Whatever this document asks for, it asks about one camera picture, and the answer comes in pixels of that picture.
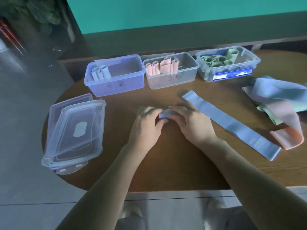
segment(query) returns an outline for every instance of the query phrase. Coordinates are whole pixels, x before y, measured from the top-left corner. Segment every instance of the person's left hand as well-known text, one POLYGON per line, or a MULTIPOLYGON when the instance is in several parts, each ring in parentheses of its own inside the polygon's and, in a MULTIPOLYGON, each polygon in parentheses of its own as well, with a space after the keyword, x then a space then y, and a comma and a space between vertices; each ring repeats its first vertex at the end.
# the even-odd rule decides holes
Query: person's left hand
POLYGON ((142 153, 144 156, 156 144, 161 129, 168 119, 161 119, 156 124, 156 117, 163 109, 154 107, 140 107, 136 120, 133 123, 128 145, 142 153))

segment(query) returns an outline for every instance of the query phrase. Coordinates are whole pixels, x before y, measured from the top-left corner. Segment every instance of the plastic lid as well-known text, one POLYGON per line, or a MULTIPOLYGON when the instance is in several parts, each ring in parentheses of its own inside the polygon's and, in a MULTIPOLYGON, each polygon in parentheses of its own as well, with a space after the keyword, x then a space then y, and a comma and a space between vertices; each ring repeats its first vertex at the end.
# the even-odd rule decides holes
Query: plastic lid
POLYGON ((48 142, 51 139, 51 135, 54 131, 54 128, 56 127, 56 123, 59 120, 59 116, 61 115, 61 111, 70 105, 74 105, 77 103, 87 102, 87 101, 93 101, 93 96, 90 93, 74 97, 68 100, 65 100, 63 102, 59 102, 57 104, 54 104, 50 107, 49 110, 49 117, 48 117, 48 130, 47 130, 47 140, 45 145, 45 151, 48 145, 48 142))
POLYGON ((97 157, 102 152, 104 100, 65 107, 54 128, 42 165, 64 167, 97 157))

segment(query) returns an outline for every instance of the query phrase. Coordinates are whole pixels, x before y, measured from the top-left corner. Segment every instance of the clear plastic container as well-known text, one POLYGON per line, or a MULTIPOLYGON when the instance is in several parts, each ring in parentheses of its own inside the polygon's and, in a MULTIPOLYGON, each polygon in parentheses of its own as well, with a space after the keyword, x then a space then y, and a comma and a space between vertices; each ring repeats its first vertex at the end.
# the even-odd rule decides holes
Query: clear plastic container
POLYGON ((254 53, 247 50, 242 46, 231 46, 224 48, 216 48, 204 50, 196 53, 196 61, 199 64, 198 73, 201 77, 207 81, 219 81, 222 79, 230 79, 239 76, 251 75, 253 69, 256 68, 257 64, 260 63, 260 58, 257 57, 254 53), (215 56, 222 55, 227 56, 229 49, 235 49, 239 51, 234 64, 225 65, 220 67, 209 67, 202 59, 202 56, 215 56))
POLYGON ((49 110, 49 117, 48 117, 48 129, 47 129, 47 140, 45 145, 45 151, 47 148, 47 144, 50 141, 51 135, 54 131, 54 128, 56 126, 56 123, 59 120, 59 116, 61 115, 61 111, 70 105, 74 105, 77 103, 87 102, 87 101, 93 101, 93 96, 90 93, 74 97, 68 100, 65 100, 63 102, 59 102, 57 104, 54 104, 50 107, 49 110))
POLYGON ((108 66, 111 78, 94 81, 92 69, 96 62, 87 65, 84 84, 96 97, 122 93, 144 87, 144 68, 139 55, 128 55, 101 60, 108 66))
POLYGON ((99 156, 103 149, 105 106, 104 100, 94 100, 62 109, 42 165, 51 169, 76 165, 77 169, 78 165, 85 165, 83 162, 99 156))
MULTIPOLYGON (((159 75, 150 76, 145 70, 146 77, 150 88, 164 88, 172 85, 179 85, 186 82, 194 81, 199 65, 196 60, 187 52, 177 53, 170 55, 171 60, 179 60, 179 68, 176 72, 164 73, 159 75)), ((148 59, 143 61, 143 67, 145 64, 153 63, 154 61, 163 61, 165 56, 148 59)))

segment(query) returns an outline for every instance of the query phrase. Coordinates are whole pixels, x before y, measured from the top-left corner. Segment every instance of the teal wall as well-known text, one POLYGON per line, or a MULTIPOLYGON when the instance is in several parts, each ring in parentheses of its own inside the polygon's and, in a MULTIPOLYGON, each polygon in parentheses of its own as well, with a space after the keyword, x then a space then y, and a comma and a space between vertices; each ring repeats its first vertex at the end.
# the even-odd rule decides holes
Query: teal wall
POLYGON ((307 10, 307 0, 67 1, 83 34, 307 10))

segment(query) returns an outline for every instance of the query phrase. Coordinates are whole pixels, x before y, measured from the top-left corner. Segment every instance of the wooden table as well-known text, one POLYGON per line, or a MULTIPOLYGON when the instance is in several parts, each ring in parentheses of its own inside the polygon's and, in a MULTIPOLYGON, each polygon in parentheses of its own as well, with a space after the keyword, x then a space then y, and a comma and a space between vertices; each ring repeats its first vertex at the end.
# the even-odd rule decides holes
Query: wooden table
MULTIPOLYGON (((167 109, 169 105, 182 101, 181 96, 189 90, 194 90, 203 99, 276 143, 269 131, 282 126, 275 126, 266 113, 258 111, 242 87, 249 85, 251 79, 264 75, 300 84, 307 82, 307 54, 274 50, 257 51, 256 54, 261 62, 252 76, 207 83, 197 75, 193 82, 156 90, 150 89, 145 81, 142 89, 94 97, 105 100, 107 104, 103 152, 84 168, 60 177, 76 187, 88 190, 127 143, 139 106, 167 109)), ((56 103, 90 92, 81 80, 63 93, 56 103)), ((300 116, 306 135, 306 112, 300 116)), ((42 133, 43 147, 47 121, 42 133)), ((240 155, 273 179, 285 186, 307 185, 306 141, 292 150, 281 150, 271 162, 214 122, 213 127, 218 137, 226 140, 240 155)), ((137 169, 129 192, 221 189, 229 189, 229 186, 215 165, 185 139, 177 124, 171 120, 163 127, 158 142, 137 169)))

